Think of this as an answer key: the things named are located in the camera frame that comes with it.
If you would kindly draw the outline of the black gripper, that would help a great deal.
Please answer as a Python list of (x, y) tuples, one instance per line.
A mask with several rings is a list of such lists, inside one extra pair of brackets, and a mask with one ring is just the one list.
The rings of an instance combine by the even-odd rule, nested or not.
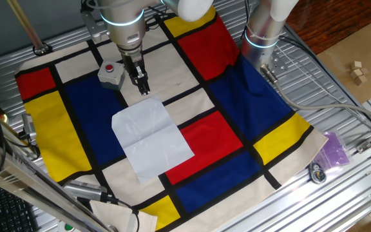
[(141, 95), (149, 94), (148, 76), (141, 50), (120, 50), (120, 53), (133, 85), (138, 88)]

